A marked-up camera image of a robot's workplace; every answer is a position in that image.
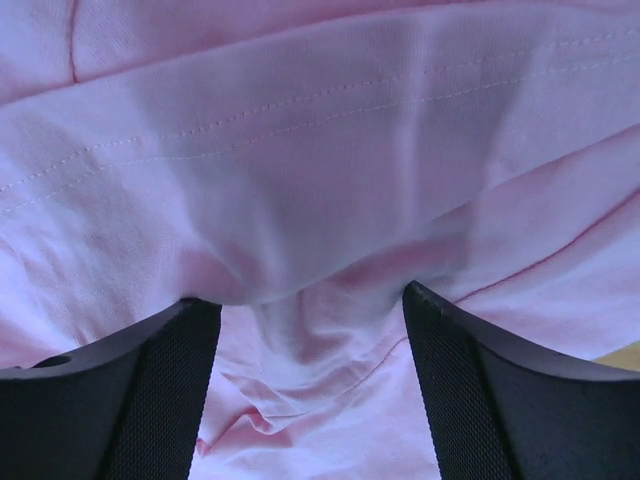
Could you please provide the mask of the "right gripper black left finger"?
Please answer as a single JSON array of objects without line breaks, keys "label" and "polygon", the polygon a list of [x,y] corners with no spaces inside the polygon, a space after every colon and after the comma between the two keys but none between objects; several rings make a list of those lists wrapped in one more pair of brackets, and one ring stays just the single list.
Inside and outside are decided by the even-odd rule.
[{"label": "right gripper black left finger", "polygon": [[186,479],[221,328],[183,299],[81,348],[1,372],[1,477]]}]

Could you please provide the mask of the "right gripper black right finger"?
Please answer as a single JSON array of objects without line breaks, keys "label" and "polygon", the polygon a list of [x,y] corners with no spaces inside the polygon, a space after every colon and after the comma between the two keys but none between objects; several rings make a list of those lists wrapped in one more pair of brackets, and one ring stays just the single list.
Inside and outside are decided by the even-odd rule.
[{"label": "right gripper black right finger", "polygon": [[639,375],[545,348],[419,283],[403,315],[445,479],[635,479]]}]

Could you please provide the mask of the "pink t shirt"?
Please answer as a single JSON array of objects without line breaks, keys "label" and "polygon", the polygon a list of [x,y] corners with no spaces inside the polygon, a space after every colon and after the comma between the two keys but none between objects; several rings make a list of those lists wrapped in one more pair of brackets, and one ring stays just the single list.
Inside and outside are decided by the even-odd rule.
[{"label": "pink t shirt", "polygon": [[435,479],[404,286],[639,340],[635,1],[5,1],[1,363],[223,307],[196,479]]}]

